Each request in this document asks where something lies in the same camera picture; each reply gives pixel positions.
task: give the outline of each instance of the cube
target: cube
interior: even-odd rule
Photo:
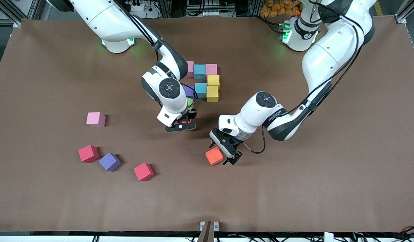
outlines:
[[[150,167],[150,165],[146,162],[135,167],[134,172],[137,175],[138,180],[140,181],[147,181],[152,176],[154,176],[152,167]]]
[[[193,99],[193,96],[195,95],[193,93],[193,90],[195,90],[195,86],[190,86],[192,89],[190,87],[186,87],[184,85],[182,85],[182,86],[183,86],[184,92],[186,93],[186,97],[189,97],[189,98]]]
[[[186,98],[187,99],[187,105],[189,106],[189,110],[192,110],[193,109],[193,106],[192,107],[190,107],[190,105],[192,105],[192,103],[193,103],[193,99],[191,99],[191,98]]]
[[[98,149],[93,145],[88,145],[82,149],[78,150],[78,154],[80,155],[81,161],[85,163],[92,163],[99,159]]]
[[[187,62],[187,77],[192,78],[193,77],[193,61]]]
[[[207,86],[217,86],[220,90],[219,75],[207,75]]]
[[[195,92],[198,98],[207,98],[207,83],[195,83]]]
[[[219,147],[215,147],[205,153],[205,156],[208,159],[208,162],[211,166],[223,161],[223,155],[220,152]]]
[[[205,65],[194,65],[193,77],[196,80],[205,80]]]
[[[100,112],[87,113],[86,124],[95,128],[105,127],[105,115]]]
[[[207,102],[218,102],[219,101],[219,87],[218,86],[208,86],[207,87]]]
[[[107,153],[99,160],[99,163],[105,170],[115,171],[122,162],[112,153]]]
[[[217,64],[206,64],[205,74],[206,75],[217,75]]]

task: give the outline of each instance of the yellow cube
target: yellow cube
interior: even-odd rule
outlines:
[[[220,89],[219,75],[207,75],[207,85],[217,86]]]
[[[218,102],[219,101],[219,87],[218,86],[207,86],[207,102]]]

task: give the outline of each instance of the purple cube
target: purple cube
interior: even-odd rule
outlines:
[[[119,158],[117,158],[112,153],[107,153],[104,155],[104,157],[99,160],[99,163],[105,170],[108,171],[115,171],[119,165],[122,164],[122,162],[119,161]]]
[[[193,96],[194,96],[193,90],[195,90],[195,86],[190,86],[190,87],[193,88],[193,90],[190,89],[189,87],[184,86],[184,85],[182,85],[182,86],[183,86],[184,92],[186,93],[186,97],[189,97],[189,98],[193,99]]]

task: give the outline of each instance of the brown table surface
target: brown table surface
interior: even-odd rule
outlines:
[[[141,88],[143,40],[112,54],[82,21],[23,21],[0,65],[0,230],[400,231],[414,225],[414,52],[404,25],[376,34],[342,83],[286,142],[244,147],[234,166],[204,153],[220,114],[257,91],[286,108],[307,94],[304,53],[254,18],[149,21],[187,60],[217,63],[220,101],[197,103],[195,132],[166,133]],[[192,79],[184,78],[187,84]],[[85,124],[107,115],[105,128]],[[248,145],[262,148],[258,130]],[[78,149],[118,154],[105,171]],[[152,164],[140,182],[133,168]]]

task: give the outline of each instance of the black cable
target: black cable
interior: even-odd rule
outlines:
[[[279,25],[278,23],[273,23],[273,22],[268,21],[267,19],[263,19],[262,17],[260,17],[258,15],[250,15],[248,17],[256,17],[256,18],[258,18],[258,20],[261,20],[264,23],[269,23],[270,25],[273,25],[273,26],[278,26]]]
[[[328,78],[326,81],[324,81],[323,83],[321,83],[319,86],[317,86],[317,87],[315,87],[305,98],[304,98],[304,100],[301,102],[301,103],[299,103],[296,107],[294,107],[292,110],[290,110],[290,111],[288,111],[288,112],[284,112],[284,113],[282,113],[280,116],[278,116],[278,118],[279,117],[282,117],[282,116],[284,116],[284,115],[287,115],[287,114],[289,114],[289,113],[291,113],[291,112],[293,112],[294,110],[296,110],[299,106],[301,106],[302,104],[303,104],[303,102],[310,96],[310,95],[312,95],[313,94],[313,92],[315,92],[317,89],[319,89],[320,87],[322,87],[325,83],[327,83],[328,81],[330,81],[331,79],[333,79],[336,75],[338,75],[338,73],[340,73],[345,67],[347,67],[348,65],[350,65],[350,63],[353,63],[354,62],[354,60],[356,60],[356,57],[357,57],[357,54],[359,54],[359,51],[361,50],[361,48],[359,48],[359,50],[358,50],[358,45],[359,45],[359,36],[358,36],[358,32],[356,31],[356,28],[355,28],[355,26],[352,26],[353,27],[353,29],[355,30],[355,35],[356,35],[356,46],[355,46],[355,50],[354,50],[354,52],[353,52],[353,54],[352,54],[352,57],[334,74],[334,75],[332,75],[330,78]],[[350,69],[350,67],[351,66],[348,66],[348,68],[345,70],[345,72],[343,73],[343,74],[345,74],[345,73],[347,73],[347,71]],[[325,97],[324,98],[322,98],[321,99],[321,101],[317,104],[318,106],[319,106],[319,104],[320,103],[322,103],[323,101],[325,100]]]
[[[99,242],[99,235],[93,236],[92,242]]]
[[[330,93],[334,90],[334,88],[337,86],[337,84],[342,80],[342,78],[344,77],[344,75],[346,75],[346,73],[348,72],[348,70],[352,67],[352,65],[353,65],[353,63],[355,62],[355,60],[356,60],[356,58],[358,57],[358,55],[359,55],[359,53],[361,52],[361,49],[362,48],[359,48],[358,49],[358,51],[356,52],[356,55],[355,55],[355,57],[353,58],[353,60],[350,62],[350,64],[349,64],[349,66],[347,67],[347,69],[344,71],[344,73],[341,75],[341,77],[335,82],[335,84],[334,84],[334,86],[326,93],[326,95],[321,99],[321,101],[317,104],[318,106],[323,102],[323,101],[325,101],[325,98],[327,98],[328,97],[328,95],[330,95]]]
[[[162,9],[159,8],[159,6],[156,5],[156,2],[153,1],[154,6],[156,7],[156,9],[160,12],[160,14],[162,15],[162,18],[164,18],[165,14],[164,12],[162,12]]]
[[[189,14],[188,13],[187,15],[192,16],[192,17],[196,17],[196,16],[200,15],[202,12],[204,12],[204,9],[205,9],[205,0],[202,0],[202,2],[199,3],[199,10],[198,10],[198,12],[195,13],[195,14]]]
[[[370,235],[369,233],[367,233],[366,232],[366,234],[368,235],[368,236],[371,236],[374,240],[376,240],[377,242],[381,242],[379,239],[377,239],[375,236],[373,236],[373,235]]]
[[[188,86],[188,85],[186,85],[184,83],[180,83],[180,84],[183,85],[183,86],[185,86],[185,87],[188,87],[188,88],[192,89],[192,91],[193,91],[193,98],[195,98],[195,99],[193,100],[193,103],[190,104],[189,108],[193,107],[193,105],[196,103],[196,101],[198,101],[198,93],[191,86]]]
[[[147,31],[144,29],[143,26],[141,26],[138,21],[132,16],[130,15],[130,13],[125,9],[125,8],[120,8],[120,10],[122,12],[125,13],[125,15],[132,21],[132,23],[138,28],[138,30],[144,35],[144,37],[147,39],[147,41],[150,43],[150,45],[154,45],[153,39],[150,37],[149,34],[147,34]]]
[[[266,142],[265,142],[265,134],[264,134],[264,126],[262,125],[262,140],[263,140],[263,142],[264,142],[264,148],[262,148],[262,150],[261,151],[259,151],[259,152],[256,152],[256,151],[253,151],[251,148],[249,148],[248,146],[247,146],[247,144],[245,143],[245,142],[243,142],[243,144],[244,144],[244,146],[250,151],[250,152],[252,152],[253,154],[260,154],[260,153],[262,153],[262,152],[264,152],[265,151],[265,147],[267,146],[267,144],[266,144]]]
[[[407,233],[408,231],[414,230],[414,227],[410,227],[406,230],[401,231],[401,233]]]

